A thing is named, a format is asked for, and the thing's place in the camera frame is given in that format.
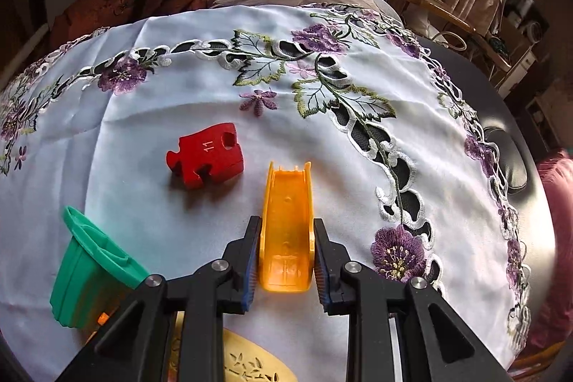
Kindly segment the yellow embossed oval soap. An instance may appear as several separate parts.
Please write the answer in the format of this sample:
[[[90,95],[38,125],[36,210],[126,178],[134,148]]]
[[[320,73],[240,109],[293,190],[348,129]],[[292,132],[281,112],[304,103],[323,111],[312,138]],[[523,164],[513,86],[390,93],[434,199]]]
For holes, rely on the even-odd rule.
[[[183,323],[184,311],[178,311],[171,339],[168,381],[179,380],[180,338]],[[225,381],[297,381],[294,372],[281,360],[227,328],[223,329],[223,372]]]

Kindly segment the orange plastic scoop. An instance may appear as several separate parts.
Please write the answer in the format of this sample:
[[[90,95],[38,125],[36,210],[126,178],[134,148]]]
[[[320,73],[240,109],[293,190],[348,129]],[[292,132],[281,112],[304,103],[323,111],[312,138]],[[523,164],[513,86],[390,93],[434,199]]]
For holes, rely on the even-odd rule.
[[[262,208],[258,281],[272,293],[310,289],[315,264],[312,165],[269,166]]]

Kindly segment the orange cube block cluster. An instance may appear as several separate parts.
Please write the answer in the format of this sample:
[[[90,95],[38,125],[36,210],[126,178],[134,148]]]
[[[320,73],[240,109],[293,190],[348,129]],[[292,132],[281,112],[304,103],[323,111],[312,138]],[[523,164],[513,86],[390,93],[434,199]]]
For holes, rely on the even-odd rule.
[[[95,334],[100,330],[100,328],[107,323],[112,314],[113,314],[112,311],[102,312],[96,320],[88,323],[88,325],[85,328],[86,341],[89,341],[90,338],[93,338],[95,336]]]

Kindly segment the white embroidered floral tablecloth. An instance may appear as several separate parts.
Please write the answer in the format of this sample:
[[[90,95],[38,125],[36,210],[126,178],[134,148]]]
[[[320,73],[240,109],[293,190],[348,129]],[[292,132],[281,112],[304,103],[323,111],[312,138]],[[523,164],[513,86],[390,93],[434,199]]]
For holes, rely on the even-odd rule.
[[[188,190],[179,138],[230,122],[244,171]],[[149,272],[217,257],[261,213],[270,165],[312,165],[329,236],[385,277],[421,272],[503,367],[524,348],[528,268],[498,144],[393,18],[235,6],[85,34],[1,94],[1,330],[36,381],[81,337],[49,297],[75,207]]]

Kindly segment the black round table edge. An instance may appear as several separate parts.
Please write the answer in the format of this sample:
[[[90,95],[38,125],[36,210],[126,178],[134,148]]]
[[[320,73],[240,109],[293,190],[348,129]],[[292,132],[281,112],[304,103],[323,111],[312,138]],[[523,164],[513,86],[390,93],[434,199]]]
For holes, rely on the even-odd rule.
[[[473,63],[462,55],[423,37],[429,48],[477,111],[486,139],[498,144],[501,168],[509,180],[508,199],[519,212],[519,237],[526,246],[524,264],[531,268],[528,306],[533,318],[540,315],[548,296],[555,267],[555,234],[550,207],[534,159],[514,116],[502,98]]]

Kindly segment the green plastic spool stand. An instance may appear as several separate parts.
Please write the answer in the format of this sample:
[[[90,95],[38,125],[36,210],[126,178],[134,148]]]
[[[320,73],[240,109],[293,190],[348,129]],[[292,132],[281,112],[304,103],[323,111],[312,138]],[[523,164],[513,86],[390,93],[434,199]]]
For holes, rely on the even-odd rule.
[[[111,314],[149,273],[83,212],[65,207],[62,218],[71,239],[49,304],[61,326],[88,329],[101,315]]]

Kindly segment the red puzzle piece block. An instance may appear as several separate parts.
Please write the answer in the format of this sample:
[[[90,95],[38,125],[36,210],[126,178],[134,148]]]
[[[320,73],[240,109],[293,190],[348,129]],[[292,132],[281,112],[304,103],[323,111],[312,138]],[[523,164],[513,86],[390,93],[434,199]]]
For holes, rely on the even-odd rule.
[[[188,190],[222,184],[237,177],[245,168],[237,130],[230,122],[180,137],[179,150],[169,150],[165,160]]]

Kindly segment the pink cushion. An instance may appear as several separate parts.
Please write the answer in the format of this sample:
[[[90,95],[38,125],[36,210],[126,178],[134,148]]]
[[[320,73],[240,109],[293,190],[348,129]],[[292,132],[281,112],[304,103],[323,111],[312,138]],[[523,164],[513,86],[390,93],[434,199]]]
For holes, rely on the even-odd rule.
[[[572,333],[572,153],[561,149],[537,165],[555,237],[555,267],[548,295],[532,323],[525,353],[537,353]]]

